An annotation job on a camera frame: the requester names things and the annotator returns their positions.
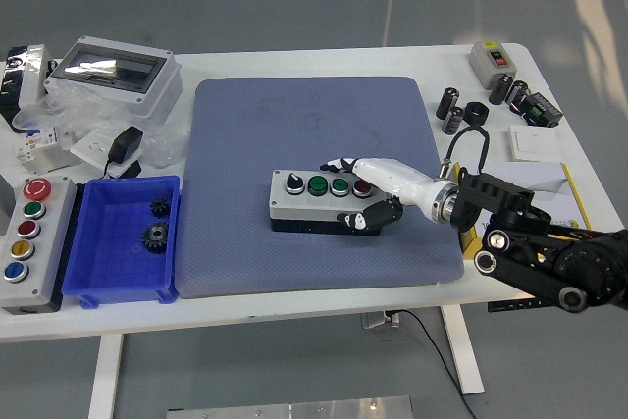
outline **push button station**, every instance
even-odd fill
[[[341,213],[364,211],[386,194],[355,174],[275,170],[271,180],[271,229],[285,233],[373,236],[341,224]]]
[[[67,177],[37,177],[22,187],[0,253],[0,307],[9,313],[51,313],[61,307],[58,269],[76,194]]]

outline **gray floor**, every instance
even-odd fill
[[[628,222],[626,0],[2,0],[0,8],[0,51],[45,43],[57,57],[84,34],[176,53],[522,43]],[[487,387],[468,398],[478,417],[625,417],[626,313],[464,312]],[[445,346],[438,311],[420,314]],[[0,345],[0,416],[86,417],[97,345]],[[365,332],[347,316],[127,336],[116,417],[393,394],[411,395],[417,418],[468,417],[413,320]]]

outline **power adapter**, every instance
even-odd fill
[[[107,162],[115,162],[122,164],[129,158],[139,147],[144,133],[136,127],[128,127],[122,131],[116,139],[114,139]]]

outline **black selector switch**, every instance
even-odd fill
[[[300,195],[305,189],[303,179],[295,173],[291,173],[286,179],[286,191],[290,195]]]

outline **green button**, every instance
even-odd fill
[[[327,193],[327,179],[322,176],[314,176],[307,183],[307,191],[312,196],[322,196]]]
[[[335,196],[346,196],[349,194],[349,182],[345,179],[332,180],[332,194]]]
[[[38,201],[31,201],[30,203],[27,203],[24,207],[24,216],[26,216],[27,218],[32,218],[33,220],[41,218],[45,212],[46,207],[43,206],[43,203],[40,203]]]

